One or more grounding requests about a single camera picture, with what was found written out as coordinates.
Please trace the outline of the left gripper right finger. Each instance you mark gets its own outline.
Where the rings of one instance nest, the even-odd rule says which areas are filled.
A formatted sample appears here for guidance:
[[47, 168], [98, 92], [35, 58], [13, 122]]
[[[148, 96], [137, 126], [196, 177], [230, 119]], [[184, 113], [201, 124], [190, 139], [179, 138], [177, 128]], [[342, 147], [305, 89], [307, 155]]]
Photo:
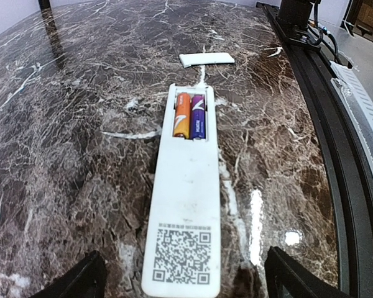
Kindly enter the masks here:
[[339, 256], [338, 260], [340, 289], [316, 277], [281, 248], [271, 246], [264, 264], [268, 296], [349, 297], [354, 293], [350, 278], [354, 266], [346, 256]]

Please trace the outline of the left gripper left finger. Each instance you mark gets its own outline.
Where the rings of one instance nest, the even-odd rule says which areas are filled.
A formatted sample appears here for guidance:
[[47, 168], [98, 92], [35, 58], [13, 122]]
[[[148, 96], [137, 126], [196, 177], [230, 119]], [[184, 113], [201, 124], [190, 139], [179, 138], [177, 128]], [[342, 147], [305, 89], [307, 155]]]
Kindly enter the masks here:
[[94, 250], [63, 276], [31, 297], [104, 297], [106, 280], [104, 259]]

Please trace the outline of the white remote control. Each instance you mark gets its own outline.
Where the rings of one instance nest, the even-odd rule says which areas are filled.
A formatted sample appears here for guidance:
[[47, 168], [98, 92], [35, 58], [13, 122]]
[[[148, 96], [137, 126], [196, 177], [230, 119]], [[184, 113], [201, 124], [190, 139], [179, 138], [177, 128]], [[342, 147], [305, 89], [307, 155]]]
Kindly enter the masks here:
[[[205, 139], [173, 136], [177, 96], [205, 96]], [[214, 91], [170, 85], [145, 242], [141, 287], [151, 297], [216, 297], [221, 208]]]

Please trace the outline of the purple battery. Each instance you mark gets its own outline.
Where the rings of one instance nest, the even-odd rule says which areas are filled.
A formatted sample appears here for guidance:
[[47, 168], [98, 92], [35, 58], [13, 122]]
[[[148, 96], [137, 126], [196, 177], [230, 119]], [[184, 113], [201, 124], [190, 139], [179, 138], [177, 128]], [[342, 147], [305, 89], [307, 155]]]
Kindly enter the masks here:
[[205, 139], [205, 96], [193, 96], [191, 104], [191, 139]]

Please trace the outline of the white battery cover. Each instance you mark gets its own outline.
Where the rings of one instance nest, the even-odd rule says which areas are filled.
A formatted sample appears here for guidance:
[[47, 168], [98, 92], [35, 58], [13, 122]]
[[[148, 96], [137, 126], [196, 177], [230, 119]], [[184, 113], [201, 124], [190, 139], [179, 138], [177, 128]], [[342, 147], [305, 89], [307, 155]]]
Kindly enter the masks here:
[[179, 54], [179, 59], [184, 68], [197, 65], [233, 64], [235, 59], [225, 52], [218, 53], [190, 53]]

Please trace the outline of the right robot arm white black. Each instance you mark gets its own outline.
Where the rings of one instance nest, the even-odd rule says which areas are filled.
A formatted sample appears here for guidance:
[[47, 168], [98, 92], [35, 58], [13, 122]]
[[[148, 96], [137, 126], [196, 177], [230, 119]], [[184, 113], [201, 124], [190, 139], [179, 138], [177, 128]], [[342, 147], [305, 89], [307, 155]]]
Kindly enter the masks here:
[[323, 32], [314, 40], [308, 33], [308, 21], [312, 9], [314, 9], [314, 24], [318, 24], [318, 6], [321, 1], [282, 0], [276, 21], [285, 42], [319, 52], [320, 43], [323, 41]]

